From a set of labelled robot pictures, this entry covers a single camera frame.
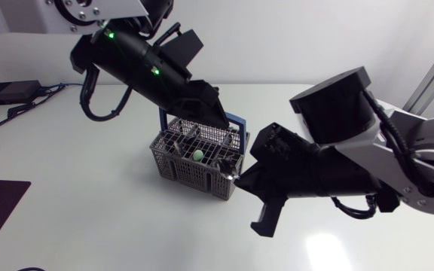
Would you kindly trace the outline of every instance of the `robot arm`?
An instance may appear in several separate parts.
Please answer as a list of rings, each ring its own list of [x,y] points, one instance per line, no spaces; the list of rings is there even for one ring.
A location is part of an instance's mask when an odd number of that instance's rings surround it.
[[[147,40],[173,9],[173,0],[0,0],[0,34],[5,32],[83,35],[71,54],[73,69],[86,72],[80,103],[92,120],[116,117],[132,90],[177,117],[227,129],[218,89],[191,81],[187,65],[203,47],[191,30],[177,23],[153,45]],[[164,42],[176,33],[178,37]],[[90,110],[99,66],[128,86],[107,116]]]
[[[363,67],[331,78],[291,99],[316,143],[277,123],[252,146],[258,161],[235,184],[264,202],[262,236],[274,234],[280,210],[292,197],[330,196],[348,215],[365,219],[392,212],[400,201],[434,214],[434,119],[384,112],[365,90]],[[370,209],[339,203],[337,196],[366,195]]]

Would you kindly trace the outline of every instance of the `white surface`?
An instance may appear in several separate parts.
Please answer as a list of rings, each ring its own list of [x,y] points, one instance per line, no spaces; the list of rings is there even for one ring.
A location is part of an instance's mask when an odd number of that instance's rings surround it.
[[[247,119],[249,146],[274,121],[303,134],[288,101],[309,86],[220,87],[225,109]],[[113,109],[124,89],[99,87],[92,106]],[[32,182],[0,231],[0,270],[434,270],[433,215],[401,206],[358,221],[330,199],[291,199],[275,237],[260,237],[249,227],[257,197],[236,189],[224,202],[158,175],[154,105],[134,93],[120,117],[96,123],[78,91],[0,127],[0,179]]]
[[[434,0],[176,0],[158,35],[177,21],[205,44],[190,71],[213,84],[317,84],[364,65],[376,96],[402,107],[434,63]],[[0,81],[83,81],[77,40],[0,36]]]

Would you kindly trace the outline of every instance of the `white wall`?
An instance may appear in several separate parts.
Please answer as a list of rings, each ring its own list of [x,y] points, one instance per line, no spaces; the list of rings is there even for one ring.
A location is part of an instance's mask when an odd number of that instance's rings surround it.
[[[205,44],[194,78],[214,84],[316,84],[364,65],[377,97],[403,106],[434,62],[434,0],[176,0],[160,32],[175,21]],[[0,81],[82,81],[77,40],[1,35]]]

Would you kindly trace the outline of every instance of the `white table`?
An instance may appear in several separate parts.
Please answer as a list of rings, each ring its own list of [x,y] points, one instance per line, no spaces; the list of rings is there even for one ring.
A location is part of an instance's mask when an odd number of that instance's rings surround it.
[[[289,99],[309,86],[220,87],[225,110],[247,119],[249,146],[274,121],[305,135]],[[106,113],[123,92],[98,87],[92,107]],[[291,199],[275,237],[260,237],[249,227],[256,196],[236,189],[225,202],[158,175],[155,105],[134,93],[121,116],[96,123],[78,94],[0,127],[0,179],[32,182],[0,231],[0,270],[434,270],[432,215],[401,206],[358,221],[330,199]],[[244,169],[254,162],[248,154]]]

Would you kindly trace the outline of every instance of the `silver metal arm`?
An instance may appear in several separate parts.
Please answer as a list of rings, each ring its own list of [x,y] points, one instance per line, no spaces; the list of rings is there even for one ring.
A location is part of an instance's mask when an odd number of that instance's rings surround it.
[[[139,0],[0,0],[0,34],[87,35],[106,20],[147,15]]]
[[[434,184],[434,119],[427,120],[413,114],[391,111],[391,121],[406,137],[408,145],[416,150],[418,167],[427,181]],[[380,136],[380,122],[367,131],[344,142],[336,149],[368,170],[398,194],[403,203],[422,212],[434,214],[434,197],[424,196],[415,183],[402,171],[393,151]]]

